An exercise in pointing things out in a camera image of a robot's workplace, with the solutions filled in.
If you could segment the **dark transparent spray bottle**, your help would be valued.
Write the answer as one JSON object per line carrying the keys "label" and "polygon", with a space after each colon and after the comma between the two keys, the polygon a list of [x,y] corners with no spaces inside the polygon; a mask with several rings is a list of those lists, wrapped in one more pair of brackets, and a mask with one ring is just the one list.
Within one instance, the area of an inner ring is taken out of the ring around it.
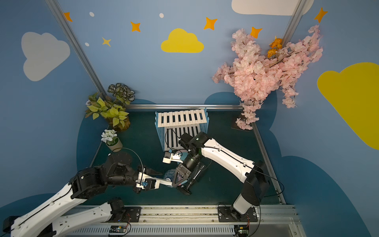
{"label": "dark transparent spray bottle", "polygon": [[205,170],[206,165],[199,163],[190,175],[188,181],[185,184],[178,186],[177,190],[186,196],[191,195],[191,188],[201,179],[202,175],[205,173]]}

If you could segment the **blue white slatted shelf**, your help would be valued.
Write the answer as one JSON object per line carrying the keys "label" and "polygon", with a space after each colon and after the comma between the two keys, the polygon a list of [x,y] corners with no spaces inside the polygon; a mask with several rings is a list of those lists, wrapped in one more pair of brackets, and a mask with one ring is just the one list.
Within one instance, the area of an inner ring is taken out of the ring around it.
{"label": "blue white slatted shelf", "polygon": [[179,150],[179,137],[184,133],[194,137],[208,132],[209,116],[206,109],[156,112],[155,125],[162,149]]}

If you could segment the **clear spray bottle blue trigger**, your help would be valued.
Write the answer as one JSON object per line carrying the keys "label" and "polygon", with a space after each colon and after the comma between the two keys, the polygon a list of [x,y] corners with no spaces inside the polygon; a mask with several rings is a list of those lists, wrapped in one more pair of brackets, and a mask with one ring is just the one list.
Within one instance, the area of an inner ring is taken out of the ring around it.
{"label": "clear spray bottle blue trigger", "polygon": [[164,176],[163,176],[164,180],[166,180],[166,181],[170,181],[170,182],[175,181],[175,180],[176,180],[176,177],[177,177],[176,169],[170,169],[170,170],[168,170],[168,171],[164,174]]}

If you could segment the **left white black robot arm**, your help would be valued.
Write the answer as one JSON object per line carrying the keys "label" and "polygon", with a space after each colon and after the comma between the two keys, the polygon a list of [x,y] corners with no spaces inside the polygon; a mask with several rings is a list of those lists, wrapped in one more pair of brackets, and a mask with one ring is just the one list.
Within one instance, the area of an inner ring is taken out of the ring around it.
{"label": "left white black robot arm", "polygon": [[134,170],[128,153],[110,154],[104,164],[79,171],[58,193],[22,216],[4,220],[3,232],[12,237],[61,237],[82,227],[100,222],[127,222],[127,212],[120,198],[72,215],[66,212],[105,193],[109,186],[130,186],[134,192],[171,186],[160,173],[139,166]]}

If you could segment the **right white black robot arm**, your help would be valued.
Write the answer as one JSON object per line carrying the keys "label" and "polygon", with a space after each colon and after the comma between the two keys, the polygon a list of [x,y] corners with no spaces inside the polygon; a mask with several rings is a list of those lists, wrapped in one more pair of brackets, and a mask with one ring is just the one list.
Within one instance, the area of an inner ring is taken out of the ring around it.
{"label": "right white black robot arm", "polygon": [[215,161],[235,177],[243,188],[231,207],[232,214],[245,215],[254,206],[259,206],[271,182],[263,162],[255,163],[228,150],[204,132],[191,136],[184,133],[179,144],[188,152],[185,160],[177,166],[173,176],[172,187],[178,187],[188,180],[202,158]]}

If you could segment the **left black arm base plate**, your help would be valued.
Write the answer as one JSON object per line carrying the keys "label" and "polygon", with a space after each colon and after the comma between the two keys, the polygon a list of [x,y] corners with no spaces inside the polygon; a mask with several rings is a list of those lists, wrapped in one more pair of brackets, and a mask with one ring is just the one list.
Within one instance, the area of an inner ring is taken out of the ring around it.
{"label": "left black arm base plate", "polygon": [[119,223],[138,223],[141,216],[142,207],[125,206],[122,208],[122,216],[118,220]]}

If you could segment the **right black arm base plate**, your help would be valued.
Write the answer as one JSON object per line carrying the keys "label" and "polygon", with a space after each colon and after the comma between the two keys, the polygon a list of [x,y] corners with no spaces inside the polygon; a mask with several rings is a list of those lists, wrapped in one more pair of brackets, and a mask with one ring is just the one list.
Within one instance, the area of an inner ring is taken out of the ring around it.
{"label": "right black arm base plate", "polygon": [[217,206],[219,222],[258,222],[258,213],[255,207],[251,207],[245,214],[232,210],[231,206]]}

